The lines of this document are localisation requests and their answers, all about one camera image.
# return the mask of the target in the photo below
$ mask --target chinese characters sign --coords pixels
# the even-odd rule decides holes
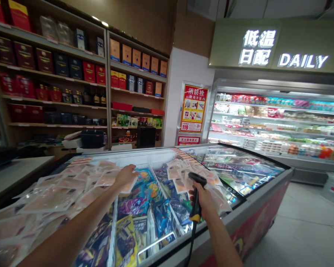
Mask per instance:
[[[190,136],[179,136],[178,145],[197,145],[199,144],[200,137],[190,137]]]
[[[185,85],[180,132],[202,132],[208,89]]]

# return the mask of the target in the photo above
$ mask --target refrigerated display case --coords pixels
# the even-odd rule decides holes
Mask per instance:
[[[210,155],[221,155],[225,167],[222,170],[213,169],[208,164],[221,159],[211,159]],[[246,171],[244,164],[250,162],[253,169]],[[134,164],[139,172],[139,176],[123,189],[99,223],[79,254],[76,266],[184,264],[191,240],[191,206],[187,185],[181,183],[182,172],[176,171],[178,164],[206,172],[208,182],[216,185],[222,198],[230,205],[228,211],[221,212],[221,219],[238,252],[245,257],[272,225],[293,175],[291,167],[255,152],[224,144],[71,154],[54,164],[53,172],[42,173],[44,178],[41,177],[36,185],[20,194],[18,202],[9,207],[9,213],[0,211],[0,220],[4,215],[5,221],[25,214],[29,214],[32,220],[34,216],[34,223],[30,221],[34,227],[25,228],[15,239],[16,243],[12,244],[18,245],[18,240],[25,238],[27,244],[26,235],[35,234],[34,238],[30,235],[29,248],[22,253],[32,251],[87,207],[111,185],[120,168]],[[230,171],[228,178],[225,178],[226,171]],[[242,179],[244,187],[250,187],[249,192],[240,188]],[[39,200],[44,200],[47,195],[54,196],[54,190],[60,195],[69,193],[69,197],[59,198],[59,201],[64,200],[64,203],[60,203],[59,211],[44,210],[44,216],[38,214]],[[200,263],[211,256],[211,247],[206,222],[201,222],[197,225],[190,264]]]
[[[295,179],[324,184],[334,171],[334,86],[218,79],[208,141],[269,156]]]

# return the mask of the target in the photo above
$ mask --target tile floor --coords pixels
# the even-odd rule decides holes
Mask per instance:
[[[245,267],[334,266],[334,203],[322,187],[290,183],[275,224]]]

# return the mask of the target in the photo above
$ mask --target liquor box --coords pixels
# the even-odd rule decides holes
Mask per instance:
[[[54,74],[52,52],[36,48],[36,56],[38,70],[45,73]]]

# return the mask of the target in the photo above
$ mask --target price tag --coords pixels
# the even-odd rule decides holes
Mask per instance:
[[[55,45],[58,44],[58,42],[56,40],[53,40],[53,39],[50,39],[50,38],[47,38],[47,41],[49,41],[51,43],[54,43]]]
[[[8,69],[13,69],[13,70],[21,70],[19,67],[16,67],[16,66],[7,66]]]
[[[11,26],[9,24],[6,24],[6,23],[1,23],[0,22],[0,26],[4,27],[4,28],[7,28],[7,29],[11,29]]]

